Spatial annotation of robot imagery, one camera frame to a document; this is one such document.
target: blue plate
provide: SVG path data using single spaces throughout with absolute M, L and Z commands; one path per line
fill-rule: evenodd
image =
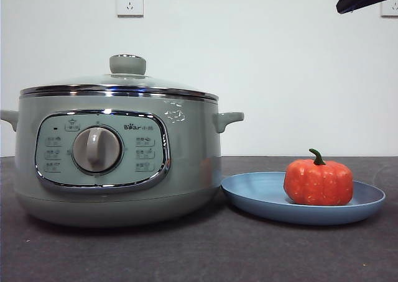
M 255 172 L 225 178 L 221 186 L 236 207 L 259 217 L 307 225 L 337 225 L 363 220 L 380 207 L 380 189 L 354 181 L 352 200 L 345 206 L 295 204 L 285 193 L 284 172 Z

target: electrical socket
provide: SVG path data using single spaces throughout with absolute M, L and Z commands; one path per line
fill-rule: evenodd
M 380 8 L 382 17 L 398 17 L 398 0 L 382 1 Z
M 116 0 L 118 17 L 143 17 L 144 0 Z

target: glass lid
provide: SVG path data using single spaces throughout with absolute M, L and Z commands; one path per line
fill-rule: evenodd
M 109 92 L 169 94 L 188 98 L 218 100 L 218 96 L 214 94 L 204 93 L 184 84 L 146 76 L 146 61 L 137 55 L 113 55 L 109 58 L 109 66 L 111 74 L 80 77 L 49 86 L 26 88 L 21 91 L 21 96 L 76 95 L 80 92 L 100 94 L 100 92 Z

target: green stem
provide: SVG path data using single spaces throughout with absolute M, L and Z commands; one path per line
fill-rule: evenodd
M 322 160 L 321 154 L 317 150 L 310 148 L 310 152 L 312 152 L 315 156 L 317 156 L 313 161 L 315 165 L 326 165 L 326 163 Z

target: lid rim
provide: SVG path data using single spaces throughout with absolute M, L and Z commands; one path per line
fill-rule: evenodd
M 35 86 L 21 90 L 21 96 L 27 94 L 39 94 L 46 92 L 79 92 L 79 91 L 111 91 L 111 92 L 130 92 L 130 93 L 162 93 L 182 96 L 192 96 L 195 98 L 211 99 L 218 101 L 219 97 L 215 94 L 193 91 L 190 89 L 161 88 L 155 86 L 131 86 L 119 84 L 65 84 L 65 85 L 47 85 Z

